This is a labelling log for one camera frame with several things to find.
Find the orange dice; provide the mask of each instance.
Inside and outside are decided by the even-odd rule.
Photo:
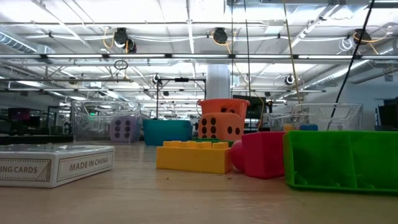
[[[244,123],[234,113],[207,113],[199,122],[199,138],[218,138],[224,141],[236,141],[242,138]]]

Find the white pillar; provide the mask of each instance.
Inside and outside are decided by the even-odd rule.
[[[228,65],[207,65],[207,99],[230,98],[231,77]]]

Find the white card box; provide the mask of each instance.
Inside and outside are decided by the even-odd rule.
[[[113,146],[0,147],[0,186],[52,188],[111,170]]]

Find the dark red block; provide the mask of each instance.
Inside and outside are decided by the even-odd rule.
[[[258,132],[242,136],[244,173],[250,177],[271,179],[284,175],[284,132]]]

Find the table surface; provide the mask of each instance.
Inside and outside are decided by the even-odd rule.
[[[54,189],[1,187],[0,223],[398,222],[396,196],[294,190],[283,178],[236,171],[157,170],[154,147],[115,148],[111,171]]]

